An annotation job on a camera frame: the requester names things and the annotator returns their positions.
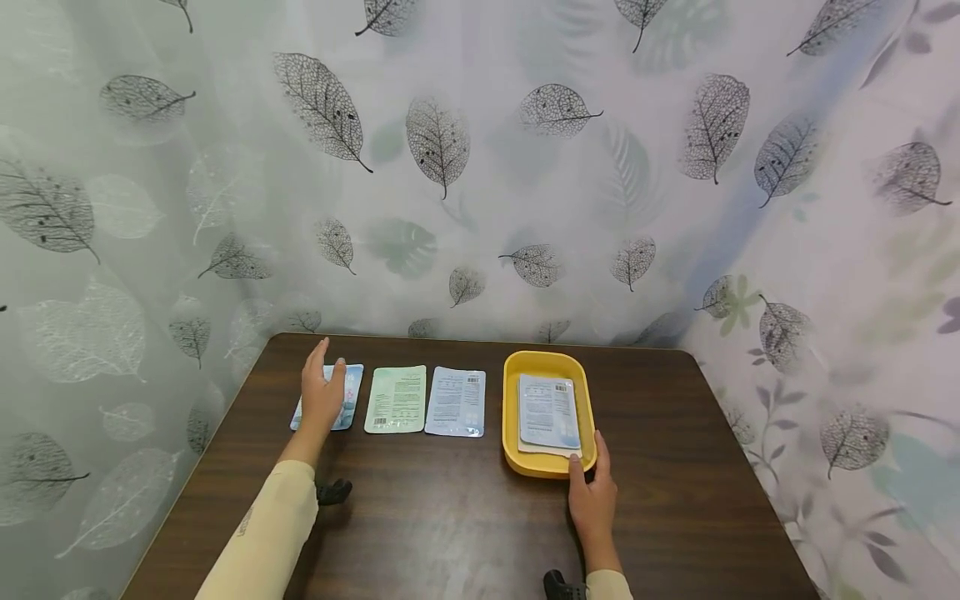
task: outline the green packet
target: green packet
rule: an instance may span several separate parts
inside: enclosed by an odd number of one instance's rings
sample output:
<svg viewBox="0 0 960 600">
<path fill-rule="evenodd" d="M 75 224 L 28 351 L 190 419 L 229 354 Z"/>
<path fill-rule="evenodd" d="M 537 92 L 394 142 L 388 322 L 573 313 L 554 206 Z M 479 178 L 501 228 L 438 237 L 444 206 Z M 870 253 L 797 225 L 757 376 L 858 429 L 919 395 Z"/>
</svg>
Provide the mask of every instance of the green packet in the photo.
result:
<svg viewBox="0 0 960 600">
<path fill-rule="evenodd" d="M 373 370 L 367 433 L 422 431 L 426 413 L 426 366 Z"/>
</svg>

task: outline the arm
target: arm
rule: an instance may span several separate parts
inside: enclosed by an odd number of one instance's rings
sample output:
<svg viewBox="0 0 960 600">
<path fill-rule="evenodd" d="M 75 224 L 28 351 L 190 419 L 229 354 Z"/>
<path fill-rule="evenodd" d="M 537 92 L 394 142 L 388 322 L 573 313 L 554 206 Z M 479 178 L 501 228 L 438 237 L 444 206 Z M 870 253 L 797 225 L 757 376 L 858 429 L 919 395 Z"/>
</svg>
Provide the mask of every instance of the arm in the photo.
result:
<svg viewBox="0 0 960 600">
<path fill-rule="evenodd" d="M 206 576 L 197 600 L 280 600 L 317 518 L 315 469 L 344 401 L 341 358 L 324 380 L 324 338 L 301 373 L 303 418 L 260 494 Z"/>
<path fill-rule="evenodd" d="M 588 484 L 576 454 L 570 455 L 570 516 L 584 548 L 587 596 L 592 600 L 633 600 L 613 545 L 616 484 L 610 475 L 610 452 L 603 436 L 593 434 L 597 470 Z"/>
</svg>

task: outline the right hand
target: right hand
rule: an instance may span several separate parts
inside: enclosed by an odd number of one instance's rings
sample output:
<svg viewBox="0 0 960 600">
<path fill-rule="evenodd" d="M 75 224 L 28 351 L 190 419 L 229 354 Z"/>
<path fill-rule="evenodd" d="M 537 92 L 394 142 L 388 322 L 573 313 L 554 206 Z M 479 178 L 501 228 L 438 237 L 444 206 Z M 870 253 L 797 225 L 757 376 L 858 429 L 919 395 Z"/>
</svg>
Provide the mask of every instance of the right hand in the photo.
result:
<svg viewBox="0 0 960 600">
<path fill-rule="evenodd" d="M 576 454 L 570 455 L 570 516 L 580 543 L 612 544 L 613 513 L 616 510 L 616 484 L 610 475 L 610 452 L 600 431 L 593 433 L 597 448 L 596 473 L 588 484 L 584 467 Z"/>
</svg>

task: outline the left hand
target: left hand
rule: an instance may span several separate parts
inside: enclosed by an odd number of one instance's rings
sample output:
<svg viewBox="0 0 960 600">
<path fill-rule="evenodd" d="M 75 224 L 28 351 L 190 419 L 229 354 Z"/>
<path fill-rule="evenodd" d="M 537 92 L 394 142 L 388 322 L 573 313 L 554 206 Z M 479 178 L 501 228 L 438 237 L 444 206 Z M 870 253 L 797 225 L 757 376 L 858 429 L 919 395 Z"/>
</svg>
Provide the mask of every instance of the left hand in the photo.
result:
<svg viewBox="0 0 960 600">
<path fill-rule="evenodd" d="M 329 431 L 340 415 L 340 408 L 344 403 L 347 363 L 343 358 L 337 359 L 333 366 L 333 375 L 327 381 L 324 378 L 324 356 L 329 345 L 329 338 L 324 338 L 317 344 L 300 373 L 300 389 L 303 395 L 301 427 L 315 424 L 324 431 Z"/>
</svg>

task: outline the hand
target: hand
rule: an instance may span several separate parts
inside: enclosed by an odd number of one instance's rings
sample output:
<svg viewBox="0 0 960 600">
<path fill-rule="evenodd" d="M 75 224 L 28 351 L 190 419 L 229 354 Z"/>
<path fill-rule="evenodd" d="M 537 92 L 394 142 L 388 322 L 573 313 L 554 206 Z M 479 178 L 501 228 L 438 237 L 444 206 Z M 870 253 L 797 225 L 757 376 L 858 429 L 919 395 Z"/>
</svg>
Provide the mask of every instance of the hand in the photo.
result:
<svg viewBox="0 0 960 600">
<path fill-rule="evenodd" d="M 601 569 L 623 572 L 613 546 L 616 484 L 610 475 L 610 452 L 599 431 L 593 433 L 593 439 L 597 463 L 592 483 L 587 483 L 580 458 L 570 455 L 570 516 L 584 547 L 587 573 Z"/>
<path fill-rule="evenodd" d="M 303 394 L 301 427 L 315 425 L 329 431 L 340 415 L 340 408 L 344 403 L 347 363 L 343 358 L 338 358 L 333 366 L 333 375 L 327 381 L 324 378 L 324 356 L 329 345 L 329 338 L 324 338 L 317 344 L 300 373 L 300 389 Z"/>
</svg>

